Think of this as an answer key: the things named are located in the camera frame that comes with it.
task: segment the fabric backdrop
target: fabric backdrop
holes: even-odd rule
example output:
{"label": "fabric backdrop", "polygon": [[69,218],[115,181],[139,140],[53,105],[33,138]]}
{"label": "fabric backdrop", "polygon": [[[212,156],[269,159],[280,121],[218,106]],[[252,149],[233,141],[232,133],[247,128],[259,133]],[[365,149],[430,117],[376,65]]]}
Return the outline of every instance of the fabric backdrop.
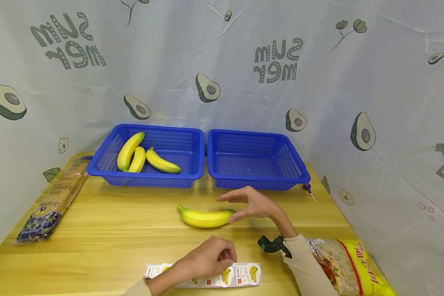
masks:
{"label": "fabric backdrop", "polygon": [[444,296],[444,0],[0,0],[0,243],[121,123],[287,135],[399,295]]}

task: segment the purple pen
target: purple pen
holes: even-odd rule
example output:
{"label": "purple pen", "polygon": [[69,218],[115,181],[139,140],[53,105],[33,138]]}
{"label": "purple pen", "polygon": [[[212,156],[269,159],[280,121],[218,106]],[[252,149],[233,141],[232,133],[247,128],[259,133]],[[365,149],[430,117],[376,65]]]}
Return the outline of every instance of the purple pen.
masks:
{"label": "purple pen", "polygon": [[303,188],[306,189],[306,190],[309,192],[309,194],[311,194],[312,199],[317,203],[317,200],[316,200],[316,198],[314,197],[314,194],[313,194],[312,191],[310,190],[310,184],[309,184],[309,183],[305,183],[305,184],[303,184]]}

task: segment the forearm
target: forearm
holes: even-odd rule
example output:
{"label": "forearm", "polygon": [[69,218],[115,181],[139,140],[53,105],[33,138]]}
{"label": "forearm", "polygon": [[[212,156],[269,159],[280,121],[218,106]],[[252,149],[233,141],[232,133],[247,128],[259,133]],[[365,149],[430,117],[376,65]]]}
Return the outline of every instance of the forearm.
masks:
{"label": "forearm", "polygon": [[284,246],[293,258],[284,257],[283,260],[293,272],[303,296],[338,296],[302,235],[285,239]]}
{"label": "forearm", "polygon": [[147,285],[151,291],[151,295],[163,295],[163,293],[169,290],[171,287],[176,286],[177,284],[180,284],[185,280],[188,280],[187,278],[185,278],[185,274],[187,274],[187,272],[182,269],[184,269],[184,267],[178,265],[178,263],[176,262],[176,264],[168,268],[163,273],[159,274],[157,277],[154,277],[151,280],[147,281]]}
{"label": "forearm", "polygon": [[138,281],[130,289],[128,289],[122,296],[160,296],[164,292],[169,290],[171,287],[176,286],[176,284],[182,283],[186,278],[185,272],[181,271],[181,267],[173,265],[171,268],[167,269],[165,272],[159,274],[145,282],[144,279]]}
{"label": "forearm", "polygon": [[294,228],[288,215],[281,207],[277,206],[269,218],[275,222],[276,227],[278,227],[278,231],[280,231],[282,237],[291,238],[298,236],[296,228]]}

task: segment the black clamp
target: black clamp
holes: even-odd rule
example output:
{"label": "black clamp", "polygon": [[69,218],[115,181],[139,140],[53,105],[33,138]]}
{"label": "black clamp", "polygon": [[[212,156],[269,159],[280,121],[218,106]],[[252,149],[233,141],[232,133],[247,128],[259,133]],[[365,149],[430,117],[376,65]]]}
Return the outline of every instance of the black clamp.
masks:
{"label": "black clamp", "polygon": [[257,243],[266,253],[281,251],[283,256],[292,259],[293,256],[291,256],[291,252],[284,246],[283,242],[284,239],[281,236],[275,238],[273,241],[270,241],[266,236],[262,236]]}

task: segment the beige sleeve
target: beige sleeve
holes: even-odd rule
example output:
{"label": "beige sleeve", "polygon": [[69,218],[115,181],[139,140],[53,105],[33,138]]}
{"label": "beige sleeve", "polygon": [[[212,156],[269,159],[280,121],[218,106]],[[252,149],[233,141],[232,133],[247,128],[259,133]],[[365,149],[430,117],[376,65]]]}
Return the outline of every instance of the beige sleeve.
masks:
{"label": "beige sleeve", "polygon": [[151,296],[151,292],[145,283],[145,279],[142,278],[130,289],[126,290],[122,296]]}
{"label": "beige sleeve", "polygon": [[319,263],[313,257],[304,236],[284,239],[284,245],[293,258],[283,257],[296,278],[303,296],[338,296]]}

